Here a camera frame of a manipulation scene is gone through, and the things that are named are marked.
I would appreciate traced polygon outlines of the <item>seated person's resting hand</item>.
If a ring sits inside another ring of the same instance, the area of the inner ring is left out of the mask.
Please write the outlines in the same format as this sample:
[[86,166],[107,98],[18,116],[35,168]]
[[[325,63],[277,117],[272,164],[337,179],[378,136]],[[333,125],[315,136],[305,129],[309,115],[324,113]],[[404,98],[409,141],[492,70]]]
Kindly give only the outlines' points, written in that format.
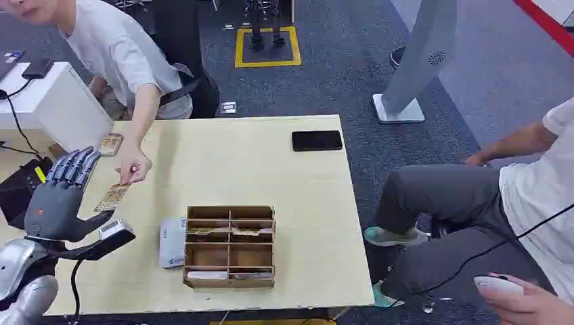
[[475,154],[467,157],[464,162],[467,165],[472,165],[472,166],[485,166],[489,161],[490,161],[490,157],[489,157],[488,153],[481,150],[481,151],[476,152]]

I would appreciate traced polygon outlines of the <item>seated person's hand with mouse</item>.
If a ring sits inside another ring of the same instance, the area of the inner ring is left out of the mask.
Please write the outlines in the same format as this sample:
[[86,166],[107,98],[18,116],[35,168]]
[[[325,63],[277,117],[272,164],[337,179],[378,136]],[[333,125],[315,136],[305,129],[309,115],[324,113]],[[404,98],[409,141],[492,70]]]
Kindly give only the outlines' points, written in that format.
[[500,324],[572,324],[573,305],[530,282],[506,276],[523,288],[515,295],[488,286],[477,288],[499,318]]

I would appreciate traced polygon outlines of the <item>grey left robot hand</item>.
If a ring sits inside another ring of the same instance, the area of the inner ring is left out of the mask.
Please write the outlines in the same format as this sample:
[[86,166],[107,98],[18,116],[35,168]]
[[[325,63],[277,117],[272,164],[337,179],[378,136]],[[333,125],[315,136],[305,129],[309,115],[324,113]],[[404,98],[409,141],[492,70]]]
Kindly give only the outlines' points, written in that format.
[[100,156],[95,148],[87,147],[54,162],[27,208],[24,218],[27,236],[79,242],[111,219],[111,210],[86,220],[78,218],[85,185]]

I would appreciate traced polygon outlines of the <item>person's hand with ring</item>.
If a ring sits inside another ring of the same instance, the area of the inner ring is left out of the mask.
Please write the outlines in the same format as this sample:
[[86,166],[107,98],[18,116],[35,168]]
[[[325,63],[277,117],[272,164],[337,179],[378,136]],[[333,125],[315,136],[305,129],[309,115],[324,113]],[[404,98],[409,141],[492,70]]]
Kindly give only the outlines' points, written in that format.
[[121,145],[118,151],[116,172],[118,184],[132,184],[143,181],[152,168],[152,161],[141,151],[139,146],[130,143]]

